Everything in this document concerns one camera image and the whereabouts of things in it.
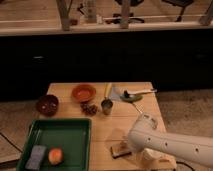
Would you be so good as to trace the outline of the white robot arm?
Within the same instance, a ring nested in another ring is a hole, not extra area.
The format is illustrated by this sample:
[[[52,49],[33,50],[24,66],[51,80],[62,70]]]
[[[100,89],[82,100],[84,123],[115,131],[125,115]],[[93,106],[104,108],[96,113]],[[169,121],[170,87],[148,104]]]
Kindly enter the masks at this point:
[[[150,114],[140,114],[127,135],[130,149],[145,148],[213,168],[213,138],[161,132],[158,121]]]

